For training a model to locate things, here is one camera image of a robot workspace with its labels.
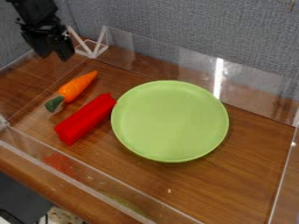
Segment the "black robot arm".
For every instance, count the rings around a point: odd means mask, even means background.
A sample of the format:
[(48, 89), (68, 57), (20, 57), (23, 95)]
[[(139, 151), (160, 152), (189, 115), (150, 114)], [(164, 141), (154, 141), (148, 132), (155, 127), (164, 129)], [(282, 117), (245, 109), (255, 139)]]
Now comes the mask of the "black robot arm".
[(54, 0), (6, 0), (18, 12), (24, 41), (42, 58), (56, 52), (62, 61), (75, 54), (71, 34), (56, 12)]

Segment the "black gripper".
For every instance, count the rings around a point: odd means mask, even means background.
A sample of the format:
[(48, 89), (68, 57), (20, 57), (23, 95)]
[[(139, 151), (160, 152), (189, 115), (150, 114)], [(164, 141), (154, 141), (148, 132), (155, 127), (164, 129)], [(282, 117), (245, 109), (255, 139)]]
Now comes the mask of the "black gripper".
[(58, 16), (47, 17), (38, 24), (28, 24), (20, 18), (15, 20), (15, 23), (20, 25), (23, 38), (40, 57), (47, 58), (54, 50), (62, 61), (71, 58), (75, 47), (67, 26)]

